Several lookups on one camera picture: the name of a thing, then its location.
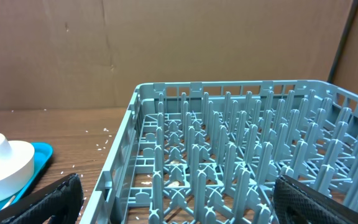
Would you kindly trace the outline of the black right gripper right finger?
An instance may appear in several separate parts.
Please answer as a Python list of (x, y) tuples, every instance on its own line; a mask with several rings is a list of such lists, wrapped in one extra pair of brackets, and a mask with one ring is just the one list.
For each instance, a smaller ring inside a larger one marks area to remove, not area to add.
[(358, 224), (358, 212), (287, 175), (275, 181), (273, 207), (280, 223)]

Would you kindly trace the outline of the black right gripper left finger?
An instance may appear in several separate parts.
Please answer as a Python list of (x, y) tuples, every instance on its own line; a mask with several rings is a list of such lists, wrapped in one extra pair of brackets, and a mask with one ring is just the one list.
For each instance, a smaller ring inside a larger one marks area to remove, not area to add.
[(75, 223), (83, 197), (78, 174), (68, 174), (0, 210), (0, 224)]

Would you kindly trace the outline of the pale green bowl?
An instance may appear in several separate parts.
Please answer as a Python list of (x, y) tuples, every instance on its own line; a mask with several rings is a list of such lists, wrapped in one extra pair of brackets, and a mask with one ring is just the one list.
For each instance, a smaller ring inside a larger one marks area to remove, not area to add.
[(8, 141), (11, 154), (0, 158), (0, 201), (18, 192), (34, 173), (34, 146), (25, 141)]

